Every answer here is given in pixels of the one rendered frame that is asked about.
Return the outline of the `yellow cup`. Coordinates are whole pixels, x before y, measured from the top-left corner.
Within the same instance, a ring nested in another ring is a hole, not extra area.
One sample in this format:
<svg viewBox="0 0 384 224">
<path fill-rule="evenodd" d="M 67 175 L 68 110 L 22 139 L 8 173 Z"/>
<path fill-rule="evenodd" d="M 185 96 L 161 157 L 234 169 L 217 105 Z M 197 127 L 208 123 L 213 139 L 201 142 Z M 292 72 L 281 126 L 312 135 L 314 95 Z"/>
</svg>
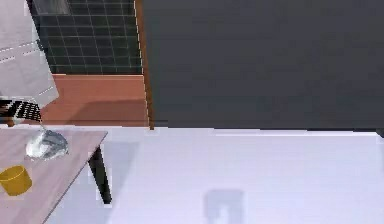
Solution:
<svg viewBox="0 0 384 224">
<path fill-rule="evenodd" d="M 0 172 L 0 185 L 9 196 L 18 196 L 32 186 L 32 180 L 24 166 L 16 165 Z"/>
</svg>

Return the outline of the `brown door frame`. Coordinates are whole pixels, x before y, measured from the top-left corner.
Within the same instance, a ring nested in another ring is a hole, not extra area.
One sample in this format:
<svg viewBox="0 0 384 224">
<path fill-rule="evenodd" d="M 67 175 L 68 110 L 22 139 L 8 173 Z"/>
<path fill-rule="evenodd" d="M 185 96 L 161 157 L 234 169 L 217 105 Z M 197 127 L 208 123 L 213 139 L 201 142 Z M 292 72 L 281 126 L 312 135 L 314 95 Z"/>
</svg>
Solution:
<svg viewBox="0 0 384 224">
<path fill-rule="evenodd" d="M 154 110 L 153 110 L 153 98 L 152 98 L 152 88 L 150 83 L 149 76 L 149 67 L 147 59 L 147 45 L 146 45 L 146 35 L 144 30 L 144 14 L 143 14 L 143 0 L 135 0 L 135 11 L 136 11 L 136 20 L 137 20 L 137 30 L 138 30 L 138 39 L 140 43 L 141 59 L 142 59 L 142 70 L 144 76 L 144 87 L 146 94 L 146 104 L 147 104 L 147 117 L 148 125 L 150 130 L 154 130 Z"/>
</svg>

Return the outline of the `black ribbed rack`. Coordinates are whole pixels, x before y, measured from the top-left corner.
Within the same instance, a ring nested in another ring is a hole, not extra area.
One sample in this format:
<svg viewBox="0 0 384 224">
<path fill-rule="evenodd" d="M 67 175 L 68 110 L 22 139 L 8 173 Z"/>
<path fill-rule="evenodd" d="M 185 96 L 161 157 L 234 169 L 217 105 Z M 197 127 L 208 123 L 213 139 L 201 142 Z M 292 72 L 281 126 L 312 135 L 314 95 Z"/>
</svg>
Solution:
<svg viewBox="0 0 384 224">
<path fill-rule="evenodd" d="M 38 104 L 20 100 L 0 100 L 0 117 L 40 122 L 41 112 Z"/>
</svg>

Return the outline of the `pale wooden table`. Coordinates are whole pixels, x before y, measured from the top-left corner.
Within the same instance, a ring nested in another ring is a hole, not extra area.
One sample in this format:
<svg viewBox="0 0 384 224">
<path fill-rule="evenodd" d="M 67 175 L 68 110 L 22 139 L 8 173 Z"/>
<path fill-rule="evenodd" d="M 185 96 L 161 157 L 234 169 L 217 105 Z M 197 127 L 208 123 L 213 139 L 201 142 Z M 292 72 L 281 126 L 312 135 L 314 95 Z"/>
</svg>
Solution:
<svg viewBox="0 0 384 224">
<path fill-rule="evenodd" d="M 63 130 L 69 153 L 47 161 L 26 157 L 27 141 L 37 133 L 36 129 L 0 129 L 0 171 L 22 165 L 32 179 L 31 188 L 19 196 L 0 193 L 0 224 L 44 224 L 86 165 L 103 202 L 112 201 L 100 149 L 105 131 Z"/>
</svg>

